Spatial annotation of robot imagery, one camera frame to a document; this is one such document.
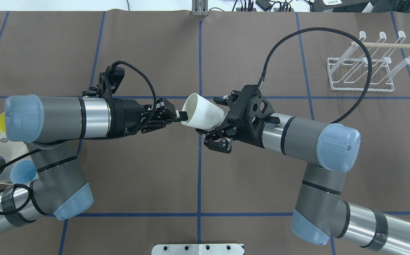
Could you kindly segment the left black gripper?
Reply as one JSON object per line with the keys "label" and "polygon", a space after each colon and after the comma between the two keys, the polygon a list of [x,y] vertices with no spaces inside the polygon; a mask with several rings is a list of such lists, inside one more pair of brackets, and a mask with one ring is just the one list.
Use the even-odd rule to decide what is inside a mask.
{"label": "left black gripper", "polygon": [[141,132],[146,134],[164,129],[175,121],[188,121],[186,111],[177,111],[175,106],[164,97],[157,99],[155,106],[141,105],[133,99],[113,99],[112,137]]}

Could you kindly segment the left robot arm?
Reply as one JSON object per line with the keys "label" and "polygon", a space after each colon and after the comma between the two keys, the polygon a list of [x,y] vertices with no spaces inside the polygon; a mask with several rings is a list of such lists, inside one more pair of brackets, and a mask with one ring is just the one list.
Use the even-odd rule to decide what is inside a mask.
{"label": "left robot arm", "polygon": [[133,99],[99,97],[11,96],[3,113],[6,135],[28,152],[37,179],[0,192],[0,234],[27,226],[43,216],[64,221],[93,205],[90,183],[82,172],[74,140],[111,140],[137,134],[146,126],[162,129],[189,115],[160,98],[142,105]]}

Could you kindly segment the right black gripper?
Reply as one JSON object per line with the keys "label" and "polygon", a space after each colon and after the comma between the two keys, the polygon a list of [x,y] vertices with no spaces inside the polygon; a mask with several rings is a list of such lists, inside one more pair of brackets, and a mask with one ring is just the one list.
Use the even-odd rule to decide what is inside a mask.
{"label": "right black gripper", "polygon": [[233,140],[263,147],[264,124],[271,119],[274,109],[257,85],[245,85],[241,91],[234,90],[231,95],[213,97],[213,101],[229,107],[229,111],[223,121],[225,128],[216,127],[210,131],[195,129],[203,137],[205,147],[226,154],[232,152]]}

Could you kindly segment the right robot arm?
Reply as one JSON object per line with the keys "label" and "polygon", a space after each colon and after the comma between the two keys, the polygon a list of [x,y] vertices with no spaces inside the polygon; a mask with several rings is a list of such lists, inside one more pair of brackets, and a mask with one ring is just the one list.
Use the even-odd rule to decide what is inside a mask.
{"label": "right robot arm", "polygon": [[193,93],[183,111],[183,124],[195,128],[210,150],[230,153],[232,142],[241,141],[307,162],[291,221],[299,238],[315,245],[339,238],[371,251],[410,255],[409,221],[341,198],[359,152],[358,130],[276,113],[257,85],[213,102]]}

